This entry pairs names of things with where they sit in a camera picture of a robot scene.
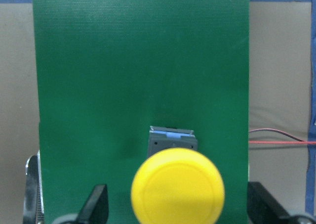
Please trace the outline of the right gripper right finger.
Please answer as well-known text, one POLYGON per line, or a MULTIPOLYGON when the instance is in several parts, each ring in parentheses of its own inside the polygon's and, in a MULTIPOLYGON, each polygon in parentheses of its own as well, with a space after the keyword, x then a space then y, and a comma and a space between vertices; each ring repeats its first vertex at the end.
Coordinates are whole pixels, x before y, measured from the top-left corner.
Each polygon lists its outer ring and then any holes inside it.
POLYGON ((290 213, 257 181, 247 185, 247 214, 254 224, 314 224, 315 217, 290 213))

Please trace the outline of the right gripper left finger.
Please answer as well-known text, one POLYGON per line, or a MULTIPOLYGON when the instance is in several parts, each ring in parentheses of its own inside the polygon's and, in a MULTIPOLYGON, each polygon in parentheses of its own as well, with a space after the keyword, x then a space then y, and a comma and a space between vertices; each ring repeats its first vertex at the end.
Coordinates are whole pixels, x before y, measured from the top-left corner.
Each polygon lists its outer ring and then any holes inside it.
POLYGON ((109 217, 108 188, 96 185, 78 214, 56 218, 53 224, 106 224, 109 217))

